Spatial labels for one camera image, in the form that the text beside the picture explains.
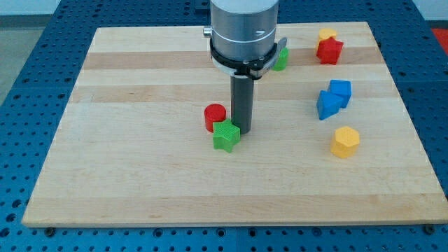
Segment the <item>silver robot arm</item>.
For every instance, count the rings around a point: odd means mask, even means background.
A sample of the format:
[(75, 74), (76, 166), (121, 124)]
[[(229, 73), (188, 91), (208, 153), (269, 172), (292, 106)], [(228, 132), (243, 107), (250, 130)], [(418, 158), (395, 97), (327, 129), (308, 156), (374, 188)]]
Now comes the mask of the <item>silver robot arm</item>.
[(211, 0), (209, 39), (213, 64), (238, 81), (256, 81), (277, 62), (287, 39), (276, 40), (279, 0)]

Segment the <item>green block behind arm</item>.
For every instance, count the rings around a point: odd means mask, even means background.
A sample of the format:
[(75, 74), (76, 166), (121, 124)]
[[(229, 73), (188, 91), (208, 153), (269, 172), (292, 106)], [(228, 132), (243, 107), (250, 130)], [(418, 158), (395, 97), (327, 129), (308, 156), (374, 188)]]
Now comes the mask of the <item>green block behind arm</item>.
[(283, 48), (280, 53), (279, 57), (276, 61), (276, 64), (272, 67), (273, 71), (283, 71), (286, 69), (288, 64), (288, 57), (289, 57), (289, 49)]

